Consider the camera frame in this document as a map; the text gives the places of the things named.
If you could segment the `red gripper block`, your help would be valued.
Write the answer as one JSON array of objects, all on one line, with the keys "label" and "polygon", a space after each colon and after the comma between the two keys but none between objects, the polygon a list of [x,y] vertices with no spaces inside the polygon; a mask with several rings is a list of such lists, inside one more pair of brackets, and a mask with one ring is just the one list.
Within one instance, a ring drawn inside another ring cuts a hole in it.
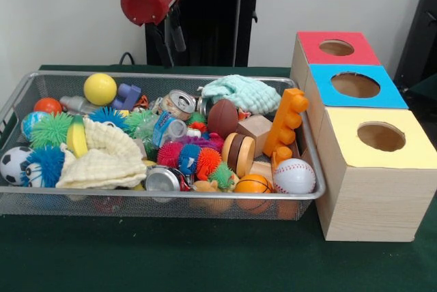
[{"label": "red gripper block", "polygon": [[122,12],[132,23],[142,26],[152,25],[152,35],[164,67],[173,67],[173,57],[166,42],[165,34],[159,25],[168,15],[171,25],[171,35],[177,52],[184,52],[186,44],[180,25],[179,0],[120,0]]}]

